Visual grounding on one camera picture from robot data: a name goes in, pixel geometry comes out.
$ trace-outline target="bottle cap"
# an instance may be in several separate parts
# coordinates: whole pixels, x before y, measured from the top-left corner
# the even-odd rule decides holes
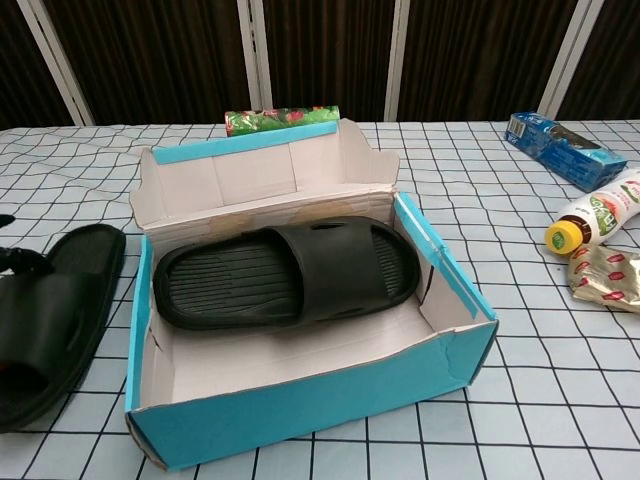
[[[575,223],[560,220],[547,229],[544,241],[549,250],[564,255],[582,245],[582,231]]]

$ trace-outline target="blue tape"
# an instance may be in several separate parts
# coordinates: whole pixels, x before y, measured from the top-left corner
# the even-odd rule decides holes
[[[146,235],[142,236],[140,263],[136,277],[131,311],[131,333],[129,336],[129,362],[127,364],[127,385],[124,395],[124,411],[129,412],[140,405],[140,381],[142,378],[142,355],[144,336],[151,315],[151,259],[153,247]]]
[[[427,241],[419,229],[415,226],[413,221],[408,218],[408,215],[403,212],[401,205],[396,202],[395,210],[396,214],[400,216],[402,224],[407,229],[408,233],[416,241],[416,246],[425,255],[427,260],[437,268],[449,286],[456,292],[462,303],[464,303],[467,310],[471,314],[472,318],[475,318],[478,313],[478,309],[484,313],[488,320],[495,320],[496,313],[493,311],[487,300],[482,296],[478,289],[471,283],[467,274],[460,268],[458,262],[456,262],[453,255],[449,251],[449,248],[444,243],[435,228],[429,223],[429,221],[422,214],[418,206],[413,202],[409,194],[406,192],[398,193],[398,197],[402,200],[402,203],[406,205],[406,208],[411,215],[419,223],[420,228],[427,234],[429,241]]]
[[[196,158],[214,157],[229,153],[246,152],[258,148],[273,147],[285,143],[297,142],[307,138],[328,135],[338,131],[336,122],[314,123],[299,127],[283,128],[268,132],[257,132],[237,137],[220,138],[204,143],[179,145],[176,147],[153,149],[153,156],[160,165],[185,162]]]

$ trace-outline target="gold foil wrapper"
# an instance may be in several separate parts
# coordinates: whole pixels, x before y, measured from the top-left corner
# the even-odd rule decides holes
[[[640,313],[640,255],[582,245],[569,259],[569,286],[582,300]]]

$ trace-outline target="product packaging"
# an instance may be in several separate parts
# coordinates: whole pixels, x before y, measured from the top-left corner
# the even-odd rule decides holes
[[[340,110],[336,106],[279,108],[258,112],[226,112],[224,114],[227,137],[312,123],[337,122],[338,120],[340,120]]]
[[[573,296],[640,313],[640,255],[582,245],[569,260]]]
[[[559,254],[583,243],[600,244],[640,212],[640,169],[622,172],[609,185],[574,200],[557,215],[545,234],[547,247]]]
[[[617,153],[535,112],[511,115],[505,140],[585,192],[610,182],[627,164]]]

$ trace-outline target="table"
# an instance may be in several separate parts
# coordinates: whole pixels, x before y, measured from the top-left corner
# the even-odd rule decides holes
[[[566,122],[640,166],[640,121]],[[140,231],[128,191],[143,145],[225,135],[223,125],[0,132],[0,245],[46,251],[84,224],[127,234],[126,261],[91,368],[68,398],[0,436],[0,477],[224,480],[637,479],[640,319],[571,298],[543,245],[552,214],[581,194],[502,140],[506,123],[361,123],[401,156],[411,192],[495,307],[500,328],[475,383],[393,412],[176,474],[145,461],[123,421]],[[609,245],[640,248],[640,217]]]

